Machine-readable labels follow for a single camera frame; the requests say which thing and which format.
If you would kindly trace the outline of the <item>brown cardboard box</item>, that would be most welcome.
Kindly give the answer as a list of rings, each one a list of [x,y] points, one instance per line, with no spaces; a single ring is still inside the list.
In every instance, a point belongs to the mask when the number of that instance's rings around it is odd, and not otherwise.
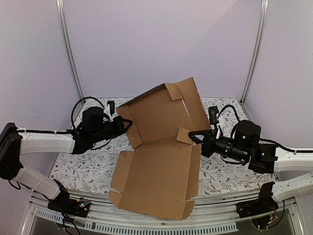
[[[188,136],[210,123],[192,77],[163,83],[120,105],[133,122],[132,149],[119,153],[109,192],[117,208],[158,218],[183,220],[198,195],[201,145]]]

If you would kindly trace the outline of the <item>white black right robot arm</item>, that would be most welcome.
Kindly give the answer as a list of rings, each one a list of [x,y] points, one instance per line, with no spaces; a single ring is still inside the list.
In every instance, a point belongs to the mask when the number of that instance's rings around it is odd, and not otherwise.
[[[261,139],[261,127],[249,120],[239,121],[230,137],[220,131],[200,130],[189,132],[189,138],[201,145],[201,155],[210,157],[214,153],[230,158],[237,165],[247,165],[259,174],[282,171],[305,171],[306,174],[293,179],[269,182],[261,186],[258,199],[253,202],[256,213],[264,213],[272,202],[278,203],[290,197],[313,190],[312,149],[291,149],[271,140]]]

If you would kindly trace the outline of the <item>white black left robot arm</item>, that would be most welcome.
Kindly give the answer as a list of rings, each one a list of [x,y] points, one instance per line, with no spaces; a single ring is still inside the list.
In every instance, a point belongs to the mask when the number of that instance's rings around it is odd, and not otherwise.
[[[0,135],[0,177],[15,181],[44,195],[61,212],[73,207],[68,191],[57,180],[23,166],[20,157],[32,153],[83,154],[95,150],[101,141],[111,141],[132,126],[130,119],[113,117],[109,108],[91,107],[83,111],[78,126],[66,131],[19,129],[15,123],[6,124]]]

